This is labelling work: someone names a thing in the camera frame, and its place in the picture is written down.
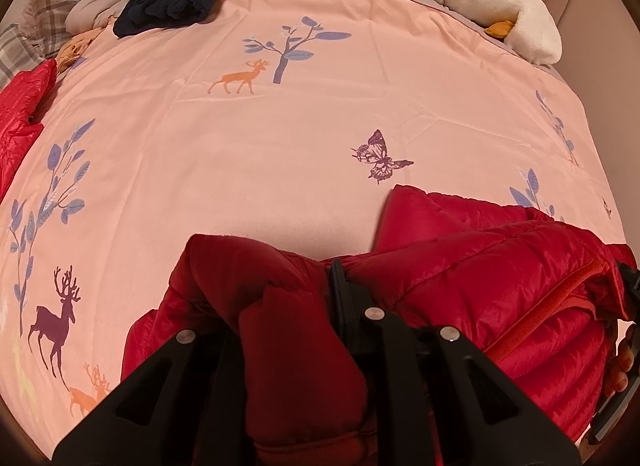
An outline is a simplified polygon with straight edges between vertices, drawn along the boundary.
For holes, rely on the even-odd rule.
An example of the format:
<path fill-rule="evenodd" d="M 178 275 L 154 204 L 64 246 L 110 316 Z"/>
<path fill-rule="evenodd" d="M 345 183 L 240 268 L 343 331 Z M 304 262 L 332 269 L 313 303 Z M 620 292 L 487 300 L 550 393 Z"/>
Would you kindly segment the person's right hand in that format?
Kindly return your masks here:
<path fill-rule="evenodd" d="M 624 391 L 628 386 L 628 373 L 634 365 L 634 356 L 629 350 L 620 350 L 606 373 L 603 395 L 608 399 Z"/>

